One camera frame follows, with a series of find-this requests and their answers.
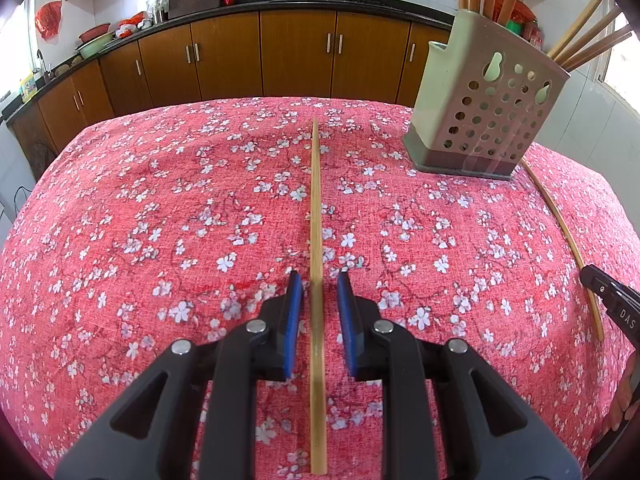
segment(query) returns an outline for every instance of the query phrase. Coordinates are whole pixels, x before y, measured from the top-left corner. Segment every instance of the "wire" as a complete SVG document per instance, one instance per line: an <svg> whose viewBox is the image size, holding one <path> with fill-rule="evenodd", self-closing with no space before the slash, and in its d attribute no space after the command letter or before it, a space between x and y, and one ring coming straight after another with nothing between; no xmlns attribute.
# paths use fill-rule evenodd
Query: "wire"
<svg viewBox="0 0 640 480"><path fill-rule="evenodd" d="M26 202L27 200L27 191L30 193L31 191L33 191L33 189L27 189L24 186L20 186L18 189L15 190L15 194L14 194L14 212L16 217L18 216L18 206L15 203L15 199L18 197L18 192L22 190L22 192L24 193L24 201Z"/></svg>

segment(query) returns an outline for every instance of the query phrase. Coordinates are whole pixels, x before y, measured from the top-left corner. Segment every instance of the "metal rivet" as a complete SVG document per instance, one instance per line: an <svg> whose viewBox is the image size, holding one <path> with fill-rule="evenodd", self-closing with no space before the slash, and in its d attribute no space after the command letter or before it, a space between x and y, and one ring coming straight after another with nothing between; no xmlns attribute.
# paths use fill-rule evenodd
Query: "metal rivet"
<svg viewBox="0 0 640 480"><path fill-rule="evenodd" d="M468 350L468 348L469 345L462 339L452 339L449 341L449 350L454 354L463 354Z"/></svg>
<svg viewBox="0 0 640 480"><path fill-rule="evenodd" d="M393 332L394 324L387 319L379 319L373 324L373 330L381 334L388 334Z"/></svg>
<svg viewBox="0 0 640 480"><path fill-rule="evenodd" d="M252 319L246 324L246 331L252 334L259 334L267 329L267 324L261 319Z"/></svg>
<svg viewBox="0 0 640 480"><path fill-rule="evenodd" d="M186 339L178 339L178 341L174 341L174 344L171 345L171 352L174 354L188 354L189 350L191 350L191 343Z"/></svg>

